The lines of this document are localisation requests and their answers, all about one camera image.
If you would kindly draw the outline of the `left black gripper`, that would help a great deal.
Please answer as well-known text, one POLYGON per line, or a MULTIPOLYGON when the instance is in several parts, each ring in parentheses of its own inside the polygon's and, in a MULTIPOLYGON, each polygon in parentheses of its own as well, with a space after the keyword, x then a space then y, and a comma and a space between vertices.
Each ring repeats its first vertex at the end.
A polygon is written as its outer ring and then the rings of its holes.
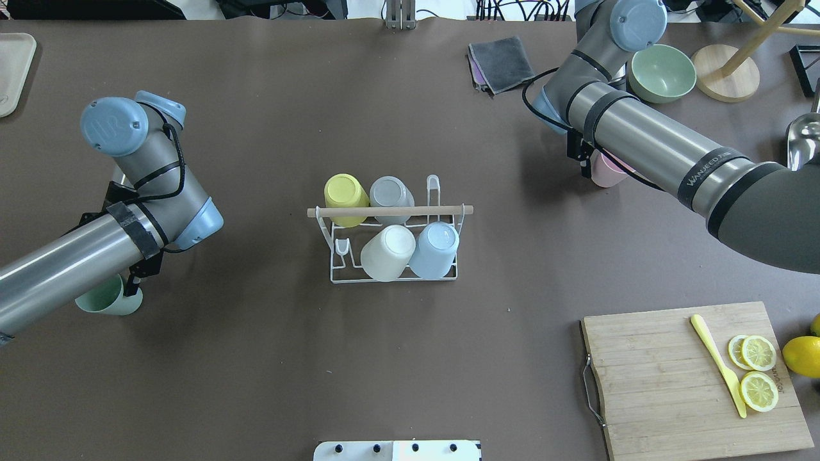
POLYGON ((129 267, 129 277, 125 282, 125 295, 134 296, 140 289, 141 280, 153 275, 158 275, 161 271, 164 253, 158 253, 149 259, 138 261, 129 267))

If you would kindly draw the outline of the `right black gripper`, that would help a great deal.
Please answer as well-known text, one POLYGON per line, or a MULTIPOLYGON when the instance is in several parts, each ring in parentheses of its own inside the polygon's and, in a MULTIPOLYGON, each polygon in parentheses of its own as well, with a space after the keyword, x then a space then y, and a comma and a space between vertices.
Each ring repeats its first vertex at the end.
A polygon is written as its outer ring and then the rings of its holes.
POLYGON ((592 155, 595 147, 583 140, 582 133, 576 129, 566 131, 566 157, 576 161, 583 178, 592 178, 592 155))

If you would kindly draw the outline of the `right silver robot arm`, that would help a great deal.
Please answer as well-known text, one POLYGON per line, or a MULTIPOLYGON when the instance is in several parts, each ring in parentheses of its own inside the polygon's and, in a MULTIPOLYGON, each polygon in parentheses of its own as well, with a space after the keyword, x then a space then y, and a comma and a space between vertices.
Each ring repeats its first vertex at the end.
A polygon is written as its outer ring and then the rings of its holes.
POLYGON ((577 131, 706 221, 715 239, 761 263, 819 271, 818 160, 754 163, 610 85, 667 27, 661 1, 577 1, 578 44, 542 88, 535 114, 577 131))

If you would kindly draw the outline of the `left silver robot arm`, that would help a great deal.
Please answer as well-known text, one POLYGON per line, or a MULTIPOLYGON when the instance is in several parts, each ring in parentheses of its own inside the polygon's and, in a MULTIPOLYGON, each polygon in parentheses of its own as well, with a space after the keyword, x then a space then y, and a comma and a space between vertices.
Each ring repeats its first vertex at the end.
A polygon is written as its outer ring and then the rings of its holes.
POLYGON ((181 103, 144 90, 84 108, 86 143, 115 161, 129 196, 2 269, 2 344, 108 278, 187 251, 223 227, 181 148, 186 114, 181 103))

